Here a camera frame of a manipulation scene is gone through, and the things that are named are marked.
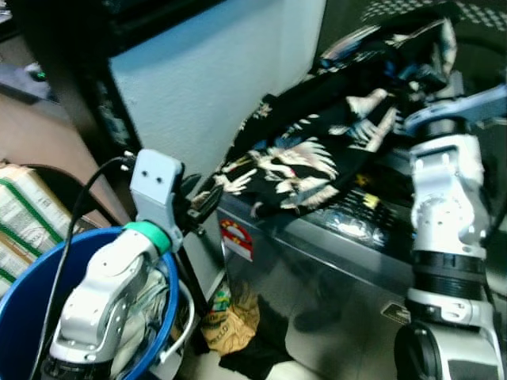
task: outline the wire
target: wire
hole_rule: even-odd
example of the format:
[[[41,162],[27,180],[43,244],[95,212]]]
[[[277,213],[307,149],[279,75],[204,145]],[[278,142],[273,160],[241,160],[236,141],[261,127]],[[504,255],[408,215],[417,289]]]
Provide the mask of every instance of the wire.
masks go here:
[[[487,247],[491,243],[491,238],[494,236],[495,232],[497,232],[501,223],[504,221],[505,214],[507,214],[507,194],[504,195],[504,199],[500,206],[500,211],[497,216],[490,224],[490,228],[488,228],[486,232],[486,236],[482,239],[482,246]]]
[[[493,297],[493,292],[491,291],[490,285],[487,283],[487,281],[484,284],[484,292],[486,293],[486,299],[488,300],[488,302],[491,305],[493,305],[494,309],[496,309],[495,301],[494,301],[494,297]]]
[[[193,302],[192,294],[187,286],[180,280],[180,290],[181,293],[187,298],[187,302],[189,303],[189,321],[185,326],[185,329],[181,333],[180,337],[169,347],[169,350],[160,353],[160,362],[165,363],[167,358],[169,358],[174,352],[176,352],[186,341],[187,337],[192,331],[194,318],[196,317],[196,306]]]
[[[102,175],[102,173],[113,165],[119,165],[119,164],[129,164],[131,162],[132,158],[125,158],[125,157],[115,157],[108,160],[106,163],[101,165],[100,168],[98,168],[97,172],[88,180],[88,182],[85,184],[85,186],[81,189],[78,198],[76,199],[76,202],[74,204],[74,208],[72,210],[72,216],[71,216],[71,222],[69,223],[69,227],[67,230],[67,239],[65,241],[65,246],[63,248],[62,257],[60,258],[60,261],[58,263],[58,268],[56,269],[55,279],[53,280],[53,285],[51,287],[51,293],[49,294],[48,299],[48,307],[46,308],[46,313],[44,315],[44,323],[42,324],[42,331],[40,333],[40,339],[39,339],[39,345],[37,346],[37,353],[36,353],[36,359],[33,363],[32,371],[30,372],[29,380],[34,380],[36,372],[40,365],[40,359],[42,357],[42,353],[44,350],[44,345],[47,339],[48,334],[48,322],[49,319],[53,313],[53,303],[55,300],[55,293],[58,289],[60,276],[62,275],[63,267],[65,266],[65,263],[67,261],[67,257],[69,255],[69,252],[71,250],[71,242],[72,242],[72,235],[74,234],[74,227],[76,222],[81,218],[81,213],[79,212],[83,201],[85,198],[89,195],[90,189],[95,183],[95,181]]]
[[[457,36],[456,42],[458,44],[472,45],[477,48],[485,48],[493,53],[500,55],[505,58],[505,47],[501,44],[496,44],[482,37],[477,36]]]

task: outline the green ring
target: green ring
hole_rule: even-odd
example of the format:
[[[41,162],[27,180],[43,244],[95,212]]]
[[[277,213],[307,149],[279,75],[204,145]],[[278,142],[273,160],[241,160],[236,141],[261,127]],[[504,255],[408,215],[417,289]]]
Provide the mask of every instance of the green ring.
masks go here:
[[[171,241],[166,233],[151,222],[130,222],[124,226],[124,230],[134,230],[143,234],[157,247],[161,255],[167,252],[171,246]]]

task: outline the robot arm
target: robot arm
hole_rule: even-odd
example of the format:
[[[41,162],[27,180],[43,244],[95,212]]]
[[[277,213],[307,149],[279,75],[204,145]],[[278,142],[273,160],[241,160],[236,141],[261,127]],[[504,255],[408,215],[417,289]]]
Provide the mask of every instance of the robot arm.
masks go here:
[[[198,231],[220,198],[217,189],[201,209],[189,209],[182,189],[189,192],[199,177],[181,180],[182,175],[178,160],[154,150],[139,152],[131,181],[136,222],[90,259],[85,278],[63,307],[43,378],[109,378],[128,311],[159,257],[178,252],[184,232]]]
[[[488,116],[503,116],[506,94],[505,86],[499,86],[473,101],[465,98],[433,106],[433,112],[422,110],[419,116],[426,117],[416,115],[406,122],[410,129],[447,117],[477,118],[470,108],[480,109],[478,99],[489,99],[497,109]],[[429,128],[434,139],[410,152],[415,284],[406,297],[412,322],[399,330],[395,341],[398,380],[505,380],[494,306],[484,297],[486,250],[481,240],[489,215],[481,200],[479,144],[472,135],[449,135],[445,125],[441,137],[438,126]]]

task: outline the blue bucket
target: blue bucket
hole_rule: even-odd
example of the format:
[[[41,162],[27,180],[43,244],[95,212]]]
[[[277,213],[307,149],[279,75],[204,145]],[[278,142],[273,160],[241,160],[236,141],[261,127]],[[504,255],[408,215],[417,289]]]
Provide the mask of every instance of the blue bucket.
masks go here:
[[[120,227],[111,227],[86,231],[72,239],[71,252],[55,295],[57,303],[63,305],[84,277],[91,256],[112,242],[120,232]],[[63,246],[60,243],[41,256],[0,301],[0,380],[25,380],[30,374]],[[162,262],[167,267],[166,278],[170,287],[164,322],[153,344],[124,380],[135,380],[145,374],[167,345],[179,292],[177,269],[171,254],[163,255]]]

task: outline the white wall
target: white wall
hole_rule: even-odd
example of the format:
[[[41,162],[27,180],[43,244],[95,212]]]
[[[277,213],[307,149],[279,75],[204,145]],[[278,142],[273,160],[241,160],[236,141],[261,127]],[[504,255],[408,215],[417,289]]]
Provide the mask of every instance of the white wall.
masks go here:
[[[212,173],[261,97],[294,85],[310,68],[325,3],[227,0],[112,59],[143,146],[182,160],[187,173]],[[218,250],[215,220],[210,228]],[[208,289],[202,279],[216,264],[189,239]]]

